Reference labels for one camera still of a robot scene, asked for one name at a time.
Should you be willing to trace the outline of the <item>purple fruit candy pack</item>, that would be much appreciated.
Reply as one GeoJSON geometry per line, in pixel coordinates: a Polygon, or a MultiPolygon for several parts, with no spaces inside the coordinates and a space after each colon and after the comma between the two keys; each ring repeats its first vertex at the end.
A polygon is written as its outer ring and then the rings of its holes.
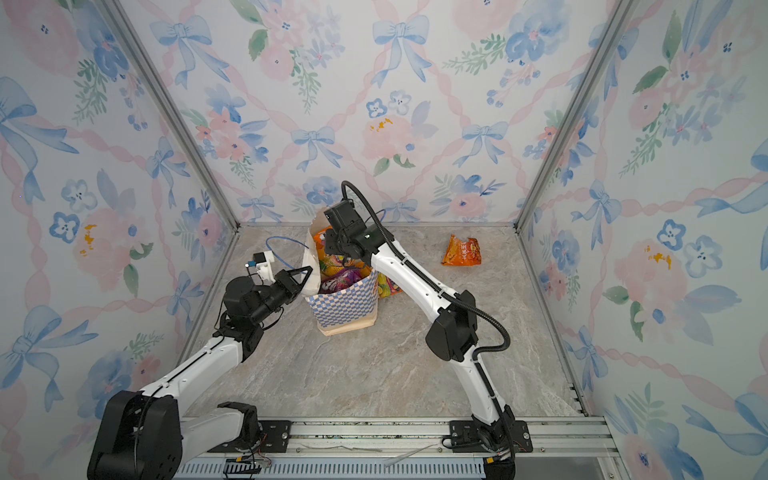
{"type": "Polygon", "coordinates": [[[343,268],[335,275],[321,281],[319,293],[330,295],[350,288],[370,275],[368,268],[343,268]]]}

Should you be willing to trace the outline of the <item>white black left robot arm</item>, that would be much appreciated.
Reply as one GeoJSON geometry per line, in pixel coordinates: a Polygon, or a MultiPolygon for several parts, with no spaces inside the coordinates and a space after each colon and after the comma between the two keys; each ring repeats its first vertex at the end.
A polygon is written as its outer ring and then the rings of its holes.
{"type": "Polygon", "coordinates": [[[253,455],[265,438],[255,406],[227,401],[204,416],[190,406],[256,350],[267,319],[283,312],[308,283],[309,266],[280,270],[271,280],[250,275],[225,289],[210,340],[174,370],[106,404],[87,467],[90,479],[171,479],[179,468],[220,445],[253,455]]]}

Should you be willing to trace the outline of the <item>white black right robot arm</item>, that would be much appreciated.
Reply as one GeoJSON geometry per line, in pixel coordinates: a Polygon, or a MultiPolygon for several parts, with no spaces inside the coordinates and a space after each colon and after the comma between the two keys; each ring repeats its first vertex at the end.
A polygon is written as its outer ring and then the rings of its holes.
{"type": "Polygon", "coordinates": [[[481,358],[509,348],[511,338],[505,327],[477,308],[469,291],[458,292],[423,269],[380,221],[366,224],[351,200],[326,209],[324,216],[330,226],[325,234],[327,253],[362,260],[384,274],[431,322],[426,344],[459,379],[483,448],[501,458],[521,451],[513,437],[511,406],[499,394],[481,358]]]}

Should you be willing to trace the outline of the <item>orange fruit candy pack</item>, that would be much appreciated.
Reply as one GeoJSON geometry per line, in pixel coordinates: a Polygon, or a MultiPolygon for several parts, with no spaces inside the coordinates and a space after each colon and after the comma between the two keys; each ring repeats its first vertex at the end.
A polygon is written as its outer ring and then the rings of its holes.
{"type": "Polygon", "coordinates": [[[384,299],[401,292],[400,287],[390,278],[382,273],[377,275],[378,298],[384,299]]]}

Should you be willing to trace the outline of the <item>orange snack packet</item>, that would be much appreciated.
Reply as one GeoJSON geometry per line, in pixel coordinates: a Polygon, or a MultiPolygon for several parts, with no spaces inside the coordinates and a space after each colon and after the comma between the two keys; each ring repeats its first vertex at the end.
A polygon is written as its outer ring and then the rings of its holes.
{"type": "Polygon", "coordinates": [[[481,265],[482,254],[478,240],[476,238],[462,240],[456,235],[451,235],[441,264],[456,267],[481,265]]]}

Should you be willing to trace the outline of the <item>yellow mango gummy bag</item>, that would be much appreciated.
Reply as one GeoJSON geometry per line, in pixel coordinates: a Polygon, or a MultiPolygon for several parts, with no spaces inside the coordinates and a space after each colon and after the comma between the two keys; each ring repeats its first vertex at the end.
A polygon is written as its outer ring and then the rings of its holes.
{"type": "Polygon", "coordinates": [[[329,254],[326,251],[326,245],[323,250],[317,251],[320,274],[323,279],[333,277],[343,271],[346,266],[344,259],[337,255],[329,254]]]}

